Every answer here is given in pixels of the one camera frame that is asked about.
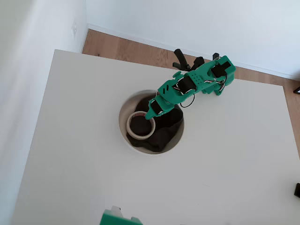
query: green robotic arm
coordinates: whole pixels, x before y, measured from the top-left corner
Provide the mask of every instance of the green robotic arm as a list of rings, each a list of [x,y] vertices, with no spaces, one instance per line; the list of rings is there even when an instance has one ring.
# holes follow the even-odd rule
[[[181,71],[175,73],[174,79],[168,80],[158,89],[160,95],[149,101],[146,119],[168,113],[175,104],[184,102],[200,91],[208,94],[214,91],[216,95],[220,95],[224,87],[234,80],[235,70],[228,57],[223,56],[216,57],[213,61],[185,74],[181,74]]]

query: green plastic piece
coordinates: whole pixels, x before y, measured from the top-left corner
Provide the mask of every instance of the green plastic piece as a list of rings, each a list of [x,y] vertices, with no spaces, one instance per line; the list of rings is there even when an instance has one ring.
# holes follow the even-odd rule
[[[230,63],[230,67],[225,69],[226,75],[216,78],[211,69],[217,64],[223,65],[225,62]],[[216,95],[220,95],[223,92],[224,87],[222,88],[222,84],[217,82],[224,83],[225,86],[231,84],[234,80],[235,70],[235,66],[231,63],[228,57],[223,56],[218,60],[204,63],[196,70],[187,72],[184,75],[181,74],[181,71],[178,71],[173,75],[174,79],[168,80],[158,89],[160,95],[157,95],[149,101],[149,110],[146,114],[146,119],[149,120],[153,117],[168,113],[174,108],[174,105],[184,102],[191,95],[200,91],[204,94],[210,94],[214,91]],[[182,94],[180,91],[174,89],[173,86],[178,83],[179,79],[187,76],[189,76],[196,85],[196,90],[190,90],[188,93]],[[160,114],[156,114],[151,107],[151,103],[154,100],[157,101],[163,110]]]
[[[143,225],[138,218],[125,219],[122,214],[118,215],[114,210],[105,210],[100,225]]]

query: baseboard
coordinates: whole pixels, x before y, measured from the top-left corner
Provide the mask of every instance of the baseboard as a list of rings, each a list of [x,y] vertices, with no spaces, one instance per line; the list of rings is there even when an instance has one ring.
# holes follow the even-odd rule
[[[102,32],[102,33],[105,33],[105,34],[113,35],[113,36],[116,36],[116,37],[124,38],[124,39],[127,39],[127,40],[136,41],[136,42],[143,43],[143,44],[146,44],[146,45],[151,45],[151,46],[154,46],[154,47],[157,47],[157,48],[170,50],[170,51],[174,51],[178,47],[180,48],[180,46],[174,47],[174,46],[171,46],[171,45],[162,44],[162,43],[159,43],[159,42],[156,42],[156,41],[152,41],[152,40],[144,39],[144,38],[141,38],[141,37],[129,35],[129,34],[122,33],[122,32],[116,31],[116,30],[110,30],[110,29],[107,29],[107,28],[99,27],[99,26],[96,26],[96,25],[93,25],[93,24],[90,24],[90,23],[89,23],[89,29],[99,31],[99,32]],[[182,49],[182,48],[180,48],[180,49],[182,50],[182,52],[184,54],[187,54],[187,55],[192,55],[192,56],[196,56],[196,57],[202,56],[203,58],[208,59],[208,60],[211,60],[211,58],[212,58],[211,55],[202,54],[200,52],[194,52],[194,51],[186,50],[186,49]],[[236,62],[236,61],[232,61],[232,63],[237,67],[242,67],[242,68],[251,69],[251,70],[255,70],[255,71],[266,73],[266,74],[272,74],[272,75],[275,75],[275,76],[280,76],[280,77],[300,81],[300,77],[295,76],[295,75],[284,74],[284,73],[280,73],[280,72],[277,72],[277,71],[273,71],[273,70],[269,70],[269,69],[265,69],[265,68],[261,68],[261,67],[256,67],[256,66],[248,65],[248,64],[245,64],[245,63],[241,63],[241,62]]]
[[[86,26],[85,26],[85,32],[84,32],[84,36],[83,36],[82,41],[81,41],[79,53],[82,53],[82,52],[83,52],[84,43],[85,43],[86,37],[87,37],[88,32],[89,32],[89,26],[90,26],[90,25],[89,25],[88,23],[87,23]]]

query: electrical outlet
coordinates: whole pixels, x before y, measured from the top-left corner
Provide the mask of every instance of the electrical outlet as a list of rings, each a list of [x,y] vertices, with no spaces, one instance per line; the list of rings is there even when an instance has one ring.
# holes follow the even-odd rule
[[[76,19],[74,19],[74,22],[73,22],[73,25],[72,25],[71,31],[72,31],[72,35],[73,35],[73,37],[75,37],[75,35],[76,35],[76,32],[77,32],[77,23],[76,23]]]

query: white wall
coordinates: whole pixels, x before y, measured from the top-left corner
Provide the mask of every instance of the white wall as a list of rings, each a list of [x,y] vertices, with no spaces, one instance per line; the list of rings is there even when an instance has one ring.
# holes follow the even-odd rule
[[[1,225],[14,211],[54,49],[80,52],[86,29],[85,0],[0,1]]]
[[[86,1],[88,23],[102,32],[300,78],[299,0]]]

